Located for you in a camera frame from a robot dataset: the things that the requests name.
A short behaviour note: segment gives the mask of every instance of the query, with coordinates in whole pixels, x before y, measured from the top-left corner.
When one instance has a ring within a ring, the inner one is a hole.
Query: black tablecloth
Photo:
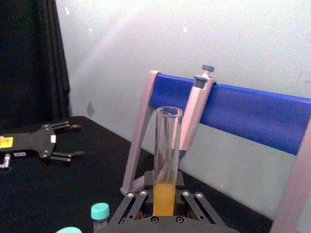
[[[0,233],[54,233],[66,226],[91,233],[91,205],[107,202],[112,216],[121,203],[130,142],[86,117],[68,120],[82,130],[58,135],[56,151],[84,150],[86,154],[75,157],[69,167],[56,161],[44,166],[37,156],[13,159],[12,170],[0,174]],[[142,150],[137,176],[152,169],[153,156]],[[183,176],[186,188],[203,192],[227,226],[242,233],[269,232],[272,221],[268,218],[186,173]]]

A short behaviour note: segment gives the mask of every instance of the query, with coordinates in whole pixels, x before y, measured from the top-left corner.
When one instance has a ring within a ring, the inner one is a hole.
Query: black curtain
[[[0,48],[0,130],[68,117],[55,1],[1,1]]]

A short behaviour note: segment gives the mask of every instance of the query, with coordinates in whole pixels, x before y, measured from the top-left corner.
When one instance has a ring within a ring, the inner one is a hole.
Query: teal vial cap
[[[82,233],[82,231],[76,227],[65,227],[56,233]]]
[[[93,220],[101,220],[109,217],[109,205],[101,202],[92,205],[91,218]]]

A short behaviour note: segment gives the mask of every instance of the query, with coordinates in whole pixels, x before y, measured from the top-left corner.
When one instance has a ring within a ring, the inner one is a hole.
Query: glass test tube
[[[176,107],[156,110],[154,216],[173,216],[182,114]]]

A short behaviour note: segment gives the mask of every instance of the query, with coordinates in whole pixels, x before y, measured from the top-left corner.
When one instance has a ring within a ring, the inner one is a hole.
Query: yellow liquid in test tube
[[[154,186],[155,216],[173,216],[175,204],[175,185],[172,183],[157,183]]]

